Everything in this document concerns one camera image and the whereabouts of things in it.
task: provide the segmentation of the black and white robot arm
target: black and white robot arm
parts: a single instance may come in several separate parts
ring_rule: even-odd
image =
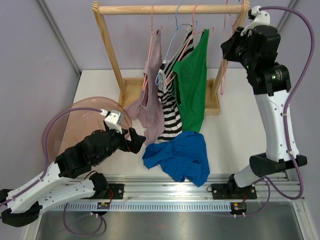
[[[146,137],[138,135],[133,128],[121,128],[123,113],[102,109],[101,114],[106,117],[103,122],[105,130],[96,130],[75,146],[67,148],[49,165],[43,178],[42,172],[17,189],[0,191],[0,202],[9,200],[7,209],[1,213],[3,223],[22,227],[58,205],[82,198],[99,198],[107,193],[109,185],[102,173],[95,173],[80,183],[53,190],[90,172],[92,166],[99,165],[118,149],[135,154],[140,151]],[[131,140],[125,137],[128,133]],[[37,180],[39,182],[32,188],[16,196]]]
[[[284,106],[291,90],[290,75],[284,65],[275,62],[281,40],[275,27],[269,26],[270,15],[255,6],[249,11],[253,21],[246,27],[238,27],[232,37],[221,45],[223,58],[241,63],[262,119],[266,151],[253,155],[249,165],[229,178],[231,192],[251,185],[261,177],[294,168],[291,156],[298,166],[307,164],[296,146],[290,108],[286,117],[292,151],[288,152],[284,126]]]

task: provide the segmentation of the striped shirt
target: striped shirt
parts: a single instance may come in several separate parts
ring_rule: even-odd
[[[179,50],[170,60],[164,60],[159,69],[158,100],[162,103],[164,115],[164,131],[158,137],[158,142],[160,143],[170,141],[182,133],[182,122],[176,102],[174,81],[171,81],[168,86],[165,85],[165,81],[191,37],[192,27],[190,25]],[[181,60],[193,50],[193,39],[191,39],[183,53]]]

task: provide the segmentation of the blue towel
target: blue towel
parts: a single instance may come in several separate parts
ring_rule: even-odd
[[[148,169],[160,165],[176,182],[187,178],[201,186],[210,173],[204,136],[194,131],[184,131],[171,141],[150,144],[142,159]]]

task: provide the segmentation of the clothing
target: clothing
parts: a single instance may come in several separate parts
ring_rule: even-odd
[[[164,131],[164,112],[158,101],[158,86],[155,84],[161,63],[161,31],[159,30],[152,46],[150,59],[144,65],[144,74],[148,79],[145,90],[141,90],[139,98],[125,108],[130,118],[139,119],[142,127],[146,128],[144,144],[147,146],[154,143]]]
[[[174,82],[171,81],[169,85],[166,86],[165,81],[191,37],[192,25],[188,27],[184,41],[176,54],[170,60],[164,60],[159,69],[158,99],[162,104],[164,115],[164,131],[158,137],[158,142],[160,143],[170,141],[182,133],[183,127],[176,102],[175,85]],[[193,42],[193,39],[191,39],[181,59],[184,59],[194,50]]]
[[[183,131],[199,132],[205,118],[207,88],[207,46],[209,30],[205,29],[195,49],[173,71],[175,99]]]
[[[204,136],[193,131],[184,131],[171,141],[150,144],[142,159],[148,169],[160,165],[177,182],[187,178],[201,186],[210,173]]]

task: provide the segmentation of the green cloth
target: green cloth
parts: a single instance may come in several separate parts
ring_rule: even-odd
[[[195,49],[173,67],[175,99],[182,131],[200,132],[205,118],[207,88],[207,46],[209,30],[205,29]]]

